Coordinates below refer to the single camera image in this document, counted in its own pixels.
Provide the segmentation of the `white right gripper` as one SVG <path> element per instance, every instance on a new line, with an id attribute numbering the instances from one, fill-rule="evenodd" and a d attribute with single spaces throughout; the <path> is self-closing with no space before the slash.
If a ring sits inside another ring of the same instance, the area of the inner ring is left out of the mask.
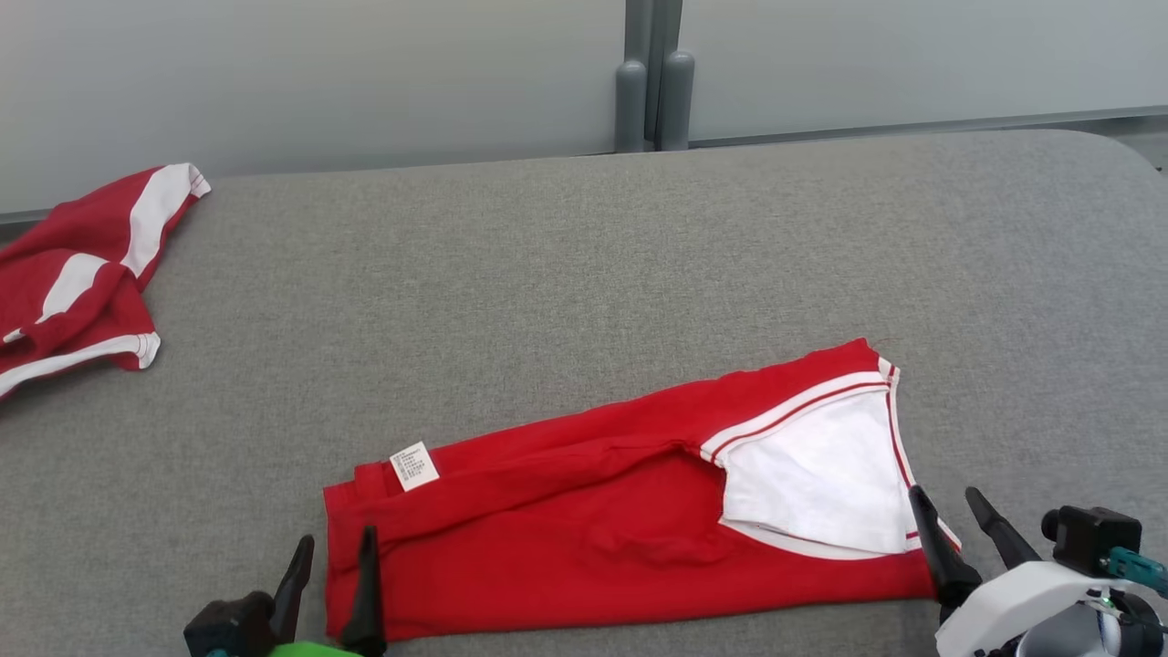
<path id="1" fill-rule="evenodd" d="M 1098 587 L 1094 578 L 1042 561 L 1038 551 L 981 490 L 968 486 L 965 498 L 976 526 L 996 545 L 997 556 L 1008 569 L 980 586 L 980 574 L 964 561 L 960 549 L 940 528 L 930 496 L 918 484 L 909 489 L 908 496 L 936 600 L 943 608 L 958 608 L 936 632 L 940 656 L 989 652 L 1082 602 L 1089 590 Z"/>

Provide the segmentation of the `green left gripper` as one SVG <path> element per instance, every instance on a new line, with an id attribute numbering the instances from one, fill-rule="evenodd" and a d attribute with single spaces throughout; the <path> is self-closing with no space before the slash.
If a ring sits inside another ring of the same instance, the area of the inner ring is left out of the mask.
<path id="1" fill-rule="evenodd" d="M 384 627 L 382 569 L 376 527 L 364 527 L 359 549 L 359 581 L 350 618 L 339 634 L 339 646 L 296 639 L 303 592 L 310 582 L 317 540 L 304 534 L 274 593 L 270 629 L 276 645 L 267 657 L 360 657 L 384 656 L 388 648 Z"/>

